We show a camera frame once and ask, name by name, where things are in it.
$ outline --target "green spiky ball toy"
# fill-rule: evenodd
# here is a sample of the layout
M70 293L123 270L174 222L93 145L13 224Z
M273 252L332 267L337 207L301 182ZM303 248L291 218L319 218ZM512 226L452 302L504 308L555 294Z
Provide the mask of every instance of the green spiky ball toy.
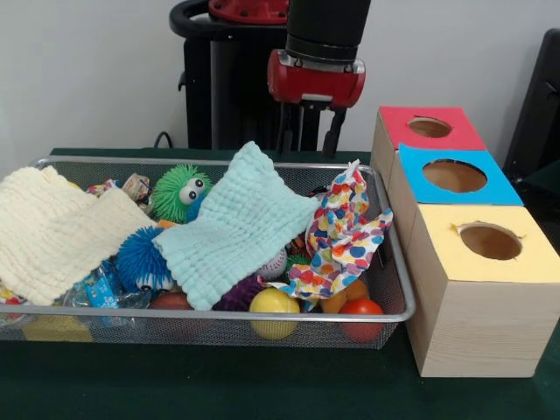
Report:
M312 263L312 260L310 260L309 258L307 258L306 256L303 255L292 255L288 257L288 263L286 264L286 270L285 273L288 274L291 270L291 268L294 266L294 264L297 265L309 265Z
M198 214L200 203L211 188L212 181L204 172L191 164L179 164L156 183L151 196L154 213L166 221L185 223L188 213L192 213L189 209L196 209Z

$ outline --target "stacked wooden boxes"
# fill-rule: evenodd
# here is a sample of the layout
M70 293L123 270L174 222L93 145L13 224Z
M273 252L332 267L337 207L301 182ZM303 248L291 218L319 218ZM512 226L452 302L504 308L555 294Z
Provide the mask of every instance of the stacked wooden boxes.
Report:
M371 165L416 292L422 376L524 377L560 315L560 257L460 108L380 108Z

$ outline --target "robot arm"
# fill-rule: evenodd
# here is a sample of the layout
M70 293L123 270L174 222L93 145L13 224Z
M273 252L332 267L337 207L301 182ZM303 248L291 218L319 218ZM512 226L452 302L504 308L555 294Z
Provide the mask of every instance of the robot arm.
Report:
M323 152L332 156L348 108L360 98L366 79L356 58L371 0L290 0L288 38L271 53L269 91L282 103L278 149L291 147L290 107L334 112Z

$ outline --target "googly eye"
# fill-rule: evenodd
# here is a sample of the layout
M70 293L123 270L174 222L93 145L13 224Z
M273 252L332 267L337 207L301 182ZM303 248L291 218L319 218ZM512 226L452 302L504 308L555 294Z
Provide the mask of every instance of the googly eye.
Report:
M162 280L161 285L159 285L160 291L170 291L173 288L173 281L166 277Z
M151 279L150 276L139 277L136 279L136 287L141 291L151 291Z
M184 186L181 188L181 191L178 193L178 199L184 205L188 206L192 204L199 195L196 191L194 191L189 185Z
M198 193L204 190L204 187L206 186L204 181L200 178L189 179L189 182L187 182L186 184Z

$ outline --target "round hole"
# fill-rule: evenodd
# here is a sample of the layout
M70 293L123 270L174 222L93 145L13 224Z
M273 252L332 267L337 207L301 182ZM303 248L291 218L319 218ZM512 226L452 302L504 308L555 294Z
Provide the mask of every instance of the round hole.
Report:
M446 122L427 116L417 116L409 121L409 128L422 137L441 138L452 132L452 127Z
M478 191L488 182L487 176L479 168L458 160L435 160L427 164L422 172L434 186L454 193Z
M515 234L491 223L473 223L459 231L463 243L479 256L494 260L511 260L522 252Z

